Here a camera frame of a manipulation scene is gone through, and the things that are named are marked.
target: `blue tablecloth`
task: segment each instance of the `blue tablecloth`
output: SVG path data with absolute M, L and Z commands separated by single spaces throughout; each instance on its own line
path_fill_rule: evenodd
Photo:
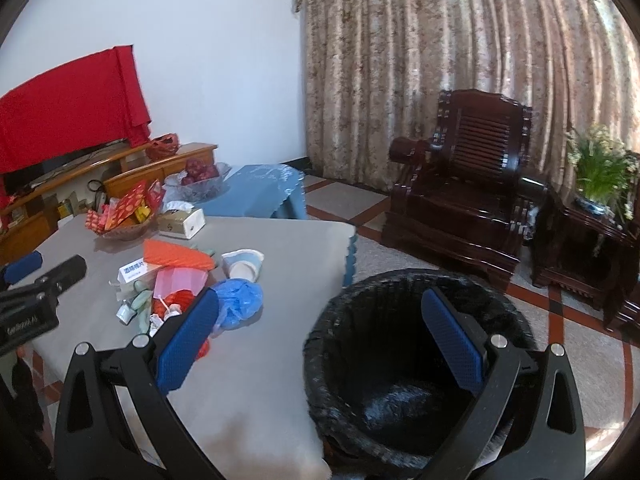
M 200 202 L 206 216 L 306 219 L 305 175 L 286 164 L 244 166 L 219 196 Z

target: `metal screw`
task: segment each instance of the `metal screw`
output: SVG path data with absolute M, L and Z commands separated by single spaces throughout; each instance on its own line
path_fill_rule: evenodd
M 89 343 L 79 343 L 76 346 L 76 354 L 85 355 L 89 351 Z
M 558 357 L 562 357 L 564 355 L 564 347 L 560 343 L 553 343 L 551 345 L 551 353 Z
M 494 334 L 491 336 L 491 344 L 496 348 L 507 348 L 507 338 L 501 334 Z
M 132 343 L 136 348 L 144 348 L 149 344 L 149 336 L 147 334 L 138 334 L 133 338 Z

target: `black trash can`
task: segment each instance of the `black trash can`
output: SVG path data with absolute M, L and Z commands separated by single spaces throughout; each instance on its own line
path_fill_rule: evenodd
M 524 316 L 475 278 L 407 269 L 346 288 L 328 303 L 306 341 L 305 388 L 328 462 L 357 472 L 353 478 L 416 475 L 472 401 L 457 386 L 422 320 L 422 294 L 432 286 L 488 334 L 534 348 Z M 513 418 L 511 406 L 494 434 L 494 447 Z

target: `blue gripper pad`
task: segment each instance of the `blue gripper pad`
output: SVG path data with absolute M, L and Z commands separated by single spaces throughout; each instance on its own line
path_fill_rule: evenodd
M 4 282 L 15 285 L 24 277 L 35 272 L 42 266 L 42 255 L 38 251 L 27 254 L 16 262 L 9 264 L 4 271 Z
M 482 354 L 460 326 L 454 312 L 457 313 L 439 290 L 430 288 L 422 295 L 422 319 L 427 329 L 458 386 L 477 397 L 484 381 Z
M 215 291 L 206 288 L 196 301 L 182 314 L 186 318 L 158 358 L 156 384 L 164 396 L 182 386 L 200 347 L 218 319 L 218 295 Z

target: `baseboard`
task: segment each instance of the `baseboard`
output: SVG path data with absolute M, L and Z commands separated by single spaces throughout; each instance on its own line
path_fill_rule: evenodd
M 297 158 L 295 160 L 290 160 L 289 162 L 284 162 L 287 166 L 291 166 L 299 171 L 310 171 L 313 168 L 311 167 L 311 159 L 308 156 L 304 156 L 302 158 Z

